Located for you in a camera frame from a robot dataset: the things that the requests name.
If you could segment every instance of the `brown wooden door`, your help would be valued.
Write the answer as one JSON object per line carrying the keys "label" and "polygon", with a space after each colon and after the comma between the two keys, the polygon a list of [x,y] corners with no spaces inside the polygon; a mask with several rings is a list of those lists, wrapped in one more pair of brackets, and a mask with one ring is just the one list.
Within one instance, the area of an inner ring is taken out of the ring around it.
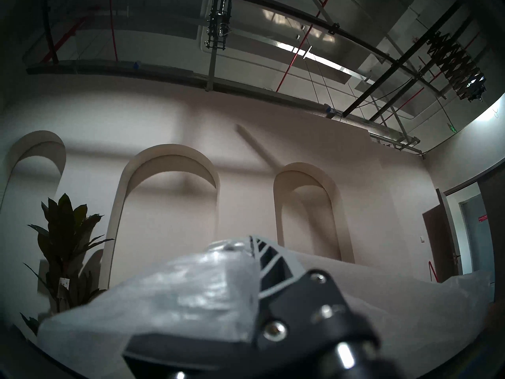
{"label": "brown wooden door", "polygon": [[424,224],[430,239],[431,252],[438,280],[444,282],[450,277],[463,274],[460,249],[447,198],[437,189],[440,204],[423,213]]}

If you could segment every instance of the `exposed ceiling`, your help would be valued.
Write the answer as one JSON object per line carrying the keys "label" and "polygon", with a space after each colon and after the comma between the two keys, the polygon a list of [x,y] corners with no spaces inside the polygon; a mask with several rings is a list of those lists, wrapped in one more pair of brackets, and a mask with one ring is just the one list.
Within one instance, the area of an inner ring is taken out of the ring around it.
{"label": "exposed ceiling", "polygon": [[[311,0],[275,1],[313,15],[317,12]],[[398,59],[401,56],[398,49],[402,52],[407,51],[454,1],[329,0],[325,9],[341,29]],[[72,29],[79,19],[85,18],[69,41],[61,47],[62,57],[113,59],[108,46],[110,44],[108,32],[111,26],[109,0],[49,0],[49,5],[51,32],[55,41],[63,40],[69,29]],[[123,38],[128,35],[126,41],[131,41],[130,45],[125,41],[121,43],[122,56],[132,57],[133,52],[136,52],[137,56],[142,55],[142,61],[145,63],[181,67],[196,73],[205,73],[205,65],[202,62],[207,62],[209,58],[205,54],[205,57],[200,56],[196,47],[206,52],[202,47],[202,32],[206,29],[209,0],[112,0],[112,7],[114,28],[117,30],[118,38],[121,38],[121,35]],[[469,8],[462,7],[442,26],[441,32],[454,33],[469,15]],[[40,33],[41,24],[37,26]],[[287,51],[286,48],[279,48],[279,44],[298,47],[304,32],[308,29],[308,24],[302,30],[303,24],[297,19],[288,18],[270,9],[244,1],[234,0],[230,26],[232,32],[228,37],[227,49],[221,56],[231,57],[243,63],[242,66],[234,65],[233,76],[229,79],[275,90],[282,73],[293,57],[292,52]],[[471,57],[476,57],[487,45],[487,36],[485,32],[481,32],[481,28],[477,21],[473,21],[458,39],[462,47],[468,45],[467,51]],[[145,42],[145,49],[149,50],[147,53],[139,54],[140,47],[136,42],[138,38],[131,32],[143,33],[142,41]],[[164,39],[165,42],[160,43],[154,34],[166,35],[169,39]],[[39,62],[48,50],[43,37],[33,39],[35,43],[24,57],[28,65]],[[196,41],[196,44],[191,45],[195,51],[184,51],[187,48],[185,46],[188,46],[183,42],[184,40]],[[345,110],[354,97],[361,95],[390,67],[390,64],[378,61],[364,48],[339,35],[330,35],[324,30],[314,28],[307,40],[308,43],[302,49],[306,50],[309,45],[312,46],[310,50],[312,54],[322,60],[330,61],[332,65],[317,64],[314,60],[298,58],[288,76],[289,80],[286,81],[286,83],[291,81],[291,84],[286,84],[281,89],[281,92],[288,95],[330,104],[330,100],[325,99],[325,95],[321,95],[321,92],[318,95],[317,92],[317,89],[321,90],[324,83],[327,93],[330,94],[331,90],[333,95],[333,97],[330,95],[331,104],[334,103],[338,110]],[[175,52],[163,50],[166,49],[166,43],[170,44],[170,41],[173,43],[171,48]],[[427,45],[420,48],[410,58],[409,65],[411,64],[416,70],[424,66],[424,63],[430,60],[427,49]],[[268,75],[268,78],[265,78],[265,72],[261,72],[263,77],[260,78],[260,71],[255,73],[248,63],[269,68],[273,72]],[[355,74],[340,69],[338,65],[342,65]],[[482,105],[479,105],[481,102],[474,102],[469,107],[470,103],[467,100],[457,99],[453,90],[449,90],[446,100],[441,99],[439,103],[432,92],[428,90],[419,92],[423,87],[419,82],[394,103],[396,108],[400,108],[398,115],[407,132],[412,132],[412,135],[421,139],[423,151],[433,148],[452,135],[451,130],[446,127],[447,117],[440,106],[445,107],[447,114],[453,114],[454,127],[460,130],[501,96],[505,90],[503,82],[505,73],[500,58],[491,51],[484,55],[480,66],[488,79],[488,91],[483,96],[485,102]],[[303,74],[307,71],[311,74],[310,82],[314,81],[312,84],[309,83],[310,88],[306,85],[302,86],[301,83],[292,82],[295,77],[308,80]],[[424,79],[433,80],[438,71],[439,69],[434,66]],[[364,82],[357,78],[360,76],[370,78],[370,80]],[[376,99],[382,98],[409,79],[408,75],[397,71],[372,93],[372,96]],[[448,81],[444,75],[438,76],[432,82],[437,89],[442,89],[447,84]],[[354,113],[368,119],[377,110],[371,104],[371,99],[367,100],[370,104],[355,110]],[[382,100],[377,103],[379,107],[384,104]],[[394,117],[391,117],[387,124],[400,131],[400,126]]]}

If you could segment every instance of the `plant tag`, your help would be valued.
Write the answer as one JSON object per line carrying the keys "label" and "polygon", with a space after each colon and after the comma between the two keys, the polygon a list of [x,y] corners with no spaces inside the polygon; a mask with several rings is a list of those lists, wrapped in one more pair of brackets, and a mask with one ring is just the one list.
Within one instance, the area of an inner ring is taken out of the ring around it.
{"label": "plant tag", "polygon": [[65,288],[66,290],[68,290],[69,285],[70,285],[70,279],[64,279],[64,278],[60,277],[60,283],[58,285],[58,297],[59,298],[65,297],[65,295],[62,291],[62,287]]}

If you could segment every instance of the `plastic wrap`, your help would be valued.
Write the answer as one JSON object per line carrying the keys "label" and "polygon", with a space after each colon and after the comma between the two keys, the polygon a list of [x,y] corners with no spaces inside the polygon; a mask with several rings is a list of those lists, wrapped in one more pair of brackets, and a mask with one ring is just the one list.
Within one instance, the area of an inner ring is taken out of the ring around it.
{"label": "plastic wrap", "polygon": [[132,377],[121,352],[133,334],[248,341],[258,310],[259,265],[249,238],[155,266],[45,320],[37,344],[90,377]]}
{"label": "plastic wrap", "polygon": [[491,274],[483,271],[425,282],[370,267],[296,254],[306,269],[331,274],[350,308],[381,338],[381,354],[407,378],[443,364],[482,331]]}

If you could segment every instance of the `potted plant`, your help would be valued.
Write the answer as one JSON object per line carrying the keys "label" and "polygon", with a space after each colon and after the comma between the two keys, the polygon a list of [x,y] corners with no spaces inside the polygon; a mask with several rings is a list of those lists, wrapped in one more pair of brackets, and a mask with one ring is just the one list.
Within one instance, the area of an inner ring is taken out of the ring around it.
{"label": "potted plant", "polygon": [[[82,260],[86,251],[113,239],[98,241],[103,235],[90,240],[91,232],[102,216],[87,216],[87,205],[72,209],[70,198],[64,194],[56,203],[48,199],[48,205],[42,203],[48,229],[38,225],[28,225],[38,232],[37,241],[40,250],[49,263],[49,271],[42,279],[32,268],[27,266],[48,290],[56,305],[56,313],[90,302],[105,290],[92,289],[91,272],[81,272]],[[27,319],[21,314],[28,327],[37,335],[39,322],[35,318]]]}

